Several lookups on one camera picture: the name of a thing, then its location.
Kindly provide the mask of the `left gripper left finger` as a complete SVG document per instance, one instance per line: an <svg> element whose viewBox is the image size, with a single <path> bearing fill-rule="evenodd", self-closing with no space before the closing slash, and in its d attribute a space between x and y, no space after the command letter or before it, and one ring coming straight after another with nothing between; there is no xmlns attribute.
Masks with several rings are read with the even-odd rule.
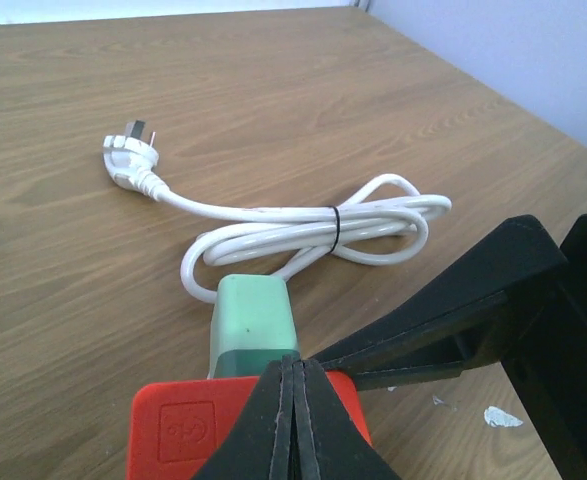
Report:
<svg viewBox="0 0 587 480"><path fill-rule="evenodd" d="M293 358L271 362L233 428L197 479L289 479L292 474Z"/></svg>

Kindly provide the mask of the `red cube socket adapter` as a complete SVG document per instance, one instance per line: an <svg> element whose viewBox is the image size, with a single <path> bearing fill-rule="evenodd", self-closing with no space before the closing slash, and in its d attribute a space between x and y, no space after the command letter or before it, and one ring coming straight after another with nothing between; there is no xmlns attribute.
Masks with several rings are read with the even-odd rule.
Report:
<svg viewBox="0 0 587 480"><path fill-rule="evenodd" d="M352 381L341 373L325 373L372 447ZM259 377L156 383L140 390L132 404L127 478L197 479L198 470L230 433Z"/></svg>

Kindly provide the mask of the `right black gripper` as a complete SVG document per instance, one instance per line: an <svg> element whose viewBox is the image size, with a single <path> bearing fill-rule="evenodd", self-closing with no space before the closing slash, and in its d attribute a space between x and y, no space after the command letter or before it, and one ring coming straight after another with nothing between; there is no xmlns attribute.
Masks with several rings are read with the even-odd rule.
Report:
<svg viewBox="0 0 587 480"><path fill-rule="evenodd" d="M587 479L587 214L560 249L534 216L509 218L314 358L372 390L498 363L520 338L503 367L560 477Z"/></svg>

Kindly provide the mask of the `green plug adapter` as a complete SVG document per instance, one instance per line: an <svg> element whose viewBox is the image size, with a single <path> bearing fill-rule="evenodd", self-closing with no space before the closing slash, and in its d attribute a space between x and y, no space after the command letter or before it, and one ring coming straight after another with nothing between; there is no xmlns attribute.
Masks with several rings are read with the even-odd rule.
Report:
<svg viewBox="0 0 587 480"><path fill-rule="evenodd" d="M218 285L208 377L259 376L272 361L300 353L284 280L232 274Z"/></svg>

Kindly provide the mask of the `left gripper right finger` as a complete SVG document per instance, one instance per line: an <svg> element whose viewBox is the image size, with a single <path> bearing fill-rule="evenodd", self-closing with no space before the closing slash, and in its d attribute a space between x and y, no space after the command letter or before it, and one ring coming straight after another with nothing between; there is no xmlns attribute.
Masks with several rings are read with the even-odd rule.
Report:
<svg viewBox="0 0 587 480"><path fill-rule="evenodd" d="M366 442L327 374L314 360L293 363L291 479L376 480L398 475Z"/></svg>

